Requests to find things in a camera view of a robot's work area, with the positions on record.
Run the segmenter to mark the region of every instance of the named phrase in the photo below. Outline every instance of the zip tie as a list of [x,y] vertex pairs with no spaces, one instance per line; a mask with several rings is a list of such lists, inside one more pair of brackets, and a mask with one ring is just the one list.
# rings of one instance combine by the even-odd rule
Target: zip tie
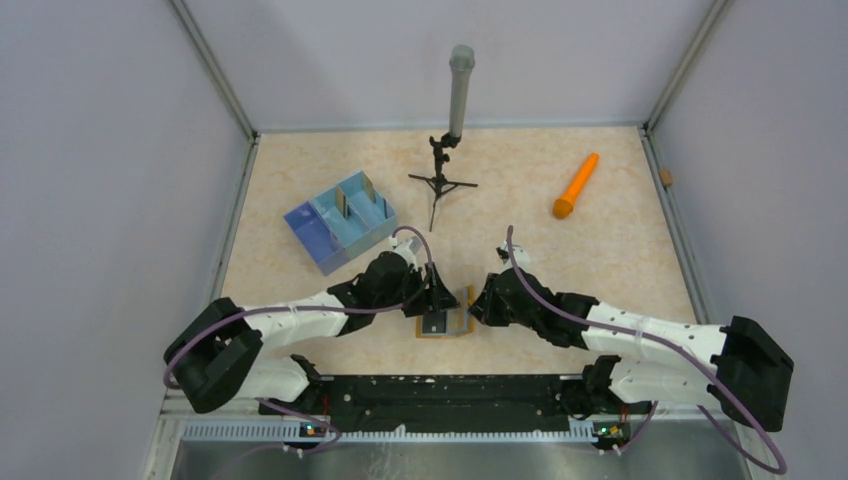
[[642,315],[639,320],[636,320],[636,334],[633,338],[636,341],[636,351],[641,358],[645,358],[645,350],[642,348],[642,334],[645,332],[645,325],[648,323],[648,317]]
[[[292,322],[295,325],[298,325],[300,322],[298,322],[298,319],[297,319],[297,305],[295,305],[294,302],[288,302],[288,303],[286,303],[286,305],[288,305],[288,307],[289,307],[289,313],[292,316]],[[290,332],[286,335],[286,337],[290,340],[291,335],[292,335],[292,333]]]

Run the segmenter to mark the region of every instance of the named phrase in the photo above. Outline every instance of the black tripod stand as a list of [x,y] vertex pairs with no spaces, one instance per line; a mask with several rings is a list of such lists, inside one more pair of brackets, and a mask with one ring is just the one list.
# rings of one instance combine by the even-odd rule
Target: black tripod stand
[[476,183],[465,183],[465,182],[452,182],[445,177],[442,173],[442,165],[450,161],[450,156],[444,152],[445,148],[456,148],[459,144],[460,137],[453,137],[450,133],[446,133],[442,135],[442,139],[440,141],[436,141],[433,137],[430,137],[430,145],[433,147],[433,160],[436,164],[436,176],[434,177],[422,177],[421,175],[413,175],[409,174],[409,178],[414,178],[416,180],[424,180],[427,182],[427,185],[433,190],[433,193],[436,194],[436,198],[433,200],[433,211],[430,213],[430,231],[433,231],[433,218],[436,216],[436,202],[439,201],[440,198],[447,195],[449,192],[453,191],[456,187],[476,187]]

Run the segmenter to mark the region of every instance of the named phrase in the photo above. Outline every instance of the white wall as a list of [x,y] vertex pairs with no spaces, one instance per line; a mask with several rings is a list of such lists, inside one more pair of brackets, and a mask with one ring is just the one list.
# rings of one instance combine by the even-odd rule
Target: white wall
[[795,360],[792,478],[845,478],[848,3],[737,1],[657,132],[721,320]]
[[0,3],[0,122],[0,478],[136,478],[246,143],[164,0]]
[[187,3],[254,126],[303,130],[447,129],[457,43],[469,126],[641,122],[712,0]]

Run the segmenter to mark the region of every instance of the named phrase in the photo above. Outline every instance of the blue plastic bin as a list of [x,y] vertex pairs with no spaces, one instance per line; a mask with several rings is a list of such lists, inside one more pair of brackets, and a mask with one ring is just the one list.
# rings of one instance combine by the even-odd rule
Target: blue plastic bin
[[[359,171],[284,216],[324,275],[362,255],[397,228],[395,210],[376,189],[371,201],[366,188],[370,183]],[[347,217],[338,208],[341,195]]]

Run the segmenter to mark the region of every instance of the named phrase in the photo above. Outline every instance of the beige marble floor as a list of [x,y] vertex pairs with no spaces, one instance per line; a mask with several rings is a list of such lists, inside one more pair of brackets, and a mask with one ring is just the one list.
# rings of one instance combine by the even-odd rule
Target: beige marble floor
[[[334,182],[364,170],[394,206],[400,224],[427,228],[433,193],[407,173],[432,175],[428,135],[441,131],[263,135],[239,222],[223,295],[236,304],[296,300],[365,269],[382,243],[324,277],[283,214]],[[591,152],[600,163],[574,213],[551,207]],[[694,323],[668,229],[634,127],[466,130],[445,166],[449,179],[478,182],[437,207],[427,234],[451,289],[473,284],[499,265],[509,224],[529,268],[553,291],[596,296],[628,310]],[[449,340],[417,339],[414,320],[383,314],[366,329],[313,339],[278,352],[299,353],[334,374],[573,373],[596,354],[561,349],[520,326],[489,328]]]

